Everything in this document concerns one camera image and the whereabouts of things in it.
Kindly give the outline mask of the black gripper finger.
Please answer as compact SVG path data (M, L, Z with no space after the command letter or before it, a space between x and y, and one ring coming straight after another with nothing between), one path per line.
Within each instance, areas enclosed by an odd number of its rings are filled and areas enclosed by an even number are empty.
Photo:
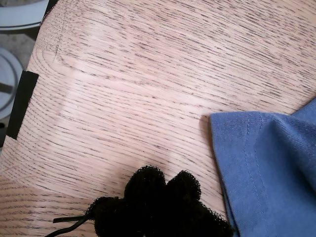
M161 237L231 237L232 226L201 201L198 180L182 170L166 184Z
M85 214L99 237L157 237L165 188L164 173L144 166L126 184L123 198L99 197Z

